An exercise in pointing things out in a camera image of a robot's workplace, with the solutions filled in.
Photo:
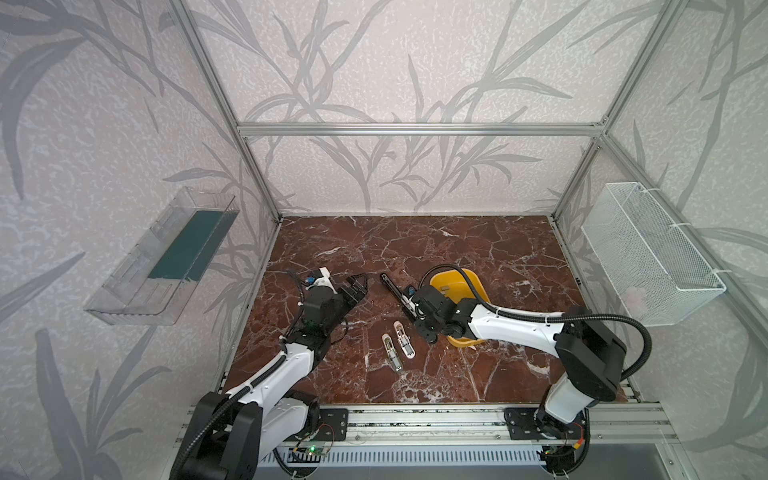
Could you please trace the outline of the yellow plastic tray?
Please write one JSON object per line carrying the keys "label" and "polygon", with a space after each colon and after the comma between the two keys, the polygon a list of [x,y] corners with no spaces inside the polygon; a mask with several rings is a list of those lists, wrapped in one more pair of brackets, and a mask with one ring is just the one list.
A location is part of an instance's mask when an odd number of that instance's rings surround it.
{"label": "yellow plastic tray", "polygon": [[[464,273],[471,280],[479,296],[484,301],[490,302],[488,295],[478,276],[469,269],[464,269]],[[455,303],[459,303],[459,301],[464,298],[474,297],[465,279],[455,270],[444,271],[444,272],[435,274],[430,279],[430,285],[435,287],[444,296],[448,297]],[[464,337],[454,338],[452,336],[448,336],[447,339],[451,345],[457,348],[466,348],[466,347],[474,348],[476,345],[482,343],[482,340],[472,340]]]}

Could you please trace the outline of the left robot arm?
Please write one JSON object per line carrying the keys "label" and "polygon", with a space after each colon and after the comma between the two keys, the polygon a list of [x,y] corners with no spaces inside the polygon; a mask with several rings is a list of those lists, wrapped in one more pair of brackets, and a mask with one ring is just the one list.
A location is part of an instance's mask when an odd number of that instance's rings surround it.
{"label": "left robot arm", "polygon": [[224,392],[209,392],[195,406],[168,474],[171,479],[251,479],[258,463],[280,443],[316,429],[316,400],[295,384],[324,359],[334,330],[368,293],[358,273],[336,286],[320,268],[293,278],[298,310],[278,339],[278,353],[257,373]]}

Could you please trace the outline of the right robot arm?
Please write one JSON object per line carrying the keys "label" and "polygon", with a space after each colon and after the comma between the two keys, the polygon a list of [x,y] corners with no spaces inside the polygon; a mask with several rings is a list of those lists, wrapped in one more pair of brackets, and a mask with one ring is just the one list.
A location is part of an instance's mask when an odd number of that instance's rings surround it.
{"label": "right robot arm", "polygon": [[[652,337],[639,321],[616,314],[530,312],[498,307],[472,291],[455,302],[432,285],[404,299],[404,308],[425,340],[437,336],[493,340],[540,350],[559,359],[564,373],[537,408],[536,427],[563,431],[589,407],[616,399],[620,383],[638,372],[652,353]],[[607,327],[620,323],[643,341],[638,358],[625,366],[626,344]]]}

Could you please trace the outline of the green circuit board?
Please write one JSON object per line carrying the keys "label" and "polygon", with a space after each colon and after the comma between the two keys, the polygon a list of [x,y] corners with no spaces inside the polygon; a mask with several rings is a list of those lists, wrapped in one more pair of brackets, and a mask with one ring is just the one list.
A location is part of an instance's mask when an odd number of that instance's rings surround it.
{"label": "green circuit board", "polygon": [[292,463],[319,463],[332,451],[330,444],[299,445],[289,450],[288,459]]}

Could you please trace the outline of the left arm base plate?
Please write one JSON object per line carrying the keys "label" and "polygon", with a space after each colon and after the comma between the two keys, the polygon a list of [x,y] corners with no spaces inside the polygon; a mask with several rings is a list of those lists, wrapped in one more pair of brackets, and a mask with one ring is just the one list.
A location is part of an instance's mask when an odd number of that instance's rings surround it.
{"label": "left arm base plate", "polygon": [[309,416],[310,438],[322,442],[344,441],[349,426],[346,408],[320,408]]}

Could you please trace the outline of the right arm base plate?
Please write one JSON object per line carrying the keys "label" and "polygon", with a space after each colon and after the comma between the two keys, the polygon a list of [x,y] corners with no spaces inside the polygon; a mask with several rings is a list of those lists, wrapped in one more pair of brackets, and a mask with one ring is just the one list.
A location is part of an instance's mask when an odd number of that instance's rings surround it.
{"label": "right arm base plate", "polygon": [[552,439],[537,423],[537,407],[507,407],[503,420],[511,440],[543,441]]}

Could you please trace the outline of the clear plastic wall shelf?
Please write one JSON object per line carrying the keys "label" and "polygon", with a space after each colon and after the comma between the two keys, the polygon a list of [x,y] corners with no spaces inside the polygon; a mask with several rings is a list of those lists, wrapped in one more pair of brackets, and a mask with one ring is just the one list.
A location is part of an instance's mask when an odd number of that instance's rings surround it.
{"label": "clear plastic wall shelf", "polygon": [[239,213],[233,194],[181,188],[84,310],[113,326],[175,324]]}

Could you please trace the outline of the aluminium front rail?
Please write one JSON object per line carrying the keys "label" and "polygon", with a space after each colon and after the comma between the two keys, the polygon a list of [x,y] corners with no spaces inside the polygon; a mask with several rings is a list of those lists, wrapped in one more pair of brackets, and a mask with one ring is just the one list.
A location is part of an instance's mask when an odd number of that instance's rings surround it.
{"label": "aluminium front rail", "polygon": [[532,404],[349,404],[344,441],[337,446],[572,444],[586,435],[594,444],[675,444],[679,441],[658,403],[602,403],[589,418],[548,434],[543,441],[511,440],[503,420],[507,407]]}

